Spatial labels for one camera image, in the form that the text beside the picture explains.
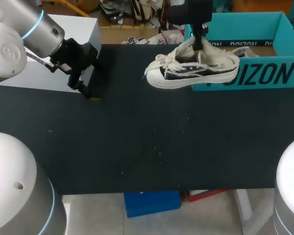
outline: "tiled floor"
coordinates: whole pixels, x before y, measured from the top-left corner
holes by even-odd
[[[251,205],[262,189],[248,191]],[[197,202],[183,202],[174,211],[128,219],[122,193],[64,196],[71,204],[68,235],[241,235],[241,223],[231,191]],[[258,235],[275,235],[269,221]]]

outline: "sneaker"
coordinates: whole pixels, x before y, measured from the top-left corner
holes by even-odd
[[[204,38],[201,41],[203,51],[198,54],[194,54],[191,38],[168,55],[157,55],[145,70],[148,83],[161,89],[177,89],[232,81],[239,69],[239,57],[210,45]]]
[[[259,57],[259,55],[256,55],[249,47],[239,47],[233,51],[231,51],[232,54],[235,54],[236,56],[243,58],[243,57]]]

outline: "black tabletop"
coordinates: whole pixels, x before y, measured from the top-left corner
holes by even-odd
[[[170,50],[103,45],[102,102],[0,86],[0,132],[23,141],[62,194],[274,187],[294,141],[294,89],[156,89],[144,69]]]

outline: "teal box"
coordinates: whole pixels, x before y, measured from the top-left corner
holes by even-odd
[[[213,46],[273,46],[277,56],[241,58],[233,81],[196,84],[194,91],[294,87],[294,29],[283,12],[217,13],[208,27]],[[190,37],[187,25],[185,40]]]

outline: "shoe lace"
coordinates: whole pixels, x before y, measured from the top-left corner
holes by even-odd
[[[176,49],[172,52],[170,52],[168,55],[158,54],[155,58],[156,61],[159,61],[160,63],[151,63],[145,73],[147,73],[149,70],[153,70],[156,68],[163,67],[164,69],[169,68],[171,71],[182,71],[185,70],[184,67],[181,66],[179,62],[175,60],[176,55]]]

